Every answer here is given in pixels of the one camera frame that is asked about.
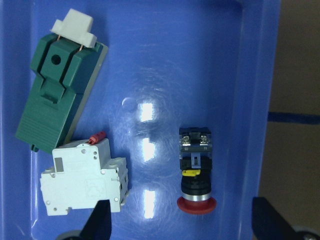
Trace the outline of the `blue plastic tray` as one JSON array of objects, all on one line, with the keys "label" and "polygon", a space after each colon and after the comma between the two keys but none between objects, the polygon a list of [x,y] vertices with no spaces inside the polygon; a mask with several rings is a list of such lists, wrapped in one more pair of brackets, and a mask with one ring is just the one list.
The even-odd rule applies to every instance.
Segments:
[{"label": "blue plastic tray", "polygon": [[[0,237],[54,240],[90,209],[48,216],[50,154],[16,138],[39,40],[69,9],[93,17],[109,50],[73,138],[105,131],[127,159],[129,194],[113,240],[250,240],[263,162],[281,3],[278,0],[3,0],[0,3]],[[179,128],[213,139],[205,215],[181,211]]]}]

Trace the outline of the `green switch with white cap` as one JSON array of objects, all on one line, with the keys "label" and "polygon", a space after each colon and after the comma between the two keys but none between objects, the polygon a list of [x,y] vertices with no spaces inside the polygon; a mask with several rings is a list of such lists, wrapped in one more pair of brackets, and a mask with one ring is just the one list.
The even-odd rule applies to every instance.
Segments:
[{"label": "green switch with white cap", "polygon": [[91,16],[70,9],[37,44],[35,79],[15,134],[33,152],[51,153],[76,129],[108,52],[92,25]]}]

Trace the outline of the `red emergency stop button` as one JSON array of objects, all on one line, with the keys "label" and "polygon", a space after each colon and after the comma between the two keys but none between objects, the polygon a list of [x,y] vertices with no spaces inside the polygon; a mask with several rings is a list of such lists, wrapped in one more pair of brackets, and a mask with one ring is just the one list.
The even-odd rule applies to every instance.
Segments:
[{"label": "red emergency stop button", "polygon": [[212,197],[212,133],[207,127],[179,129],[179,168],[181,197],[177,206],[185,213],[205,215],[217,206]]}]

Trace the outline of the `white circuit breaker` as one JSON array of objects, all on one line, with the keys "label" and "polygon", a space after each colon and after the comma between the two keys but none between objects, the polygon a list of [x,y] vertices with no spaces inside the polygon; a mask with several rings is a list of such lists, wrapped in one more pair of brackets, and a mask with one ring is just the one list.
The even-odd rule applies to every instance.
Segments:
[{"label": "white circuit breaker", "polygon": [[128,168],[124,157],[111,157],[110,142],[100,131],[52,150],[54,166],[41,173],[40,189],[48,216],[70,210],[93,209],[108,200],[119,213],[128,195]]}]

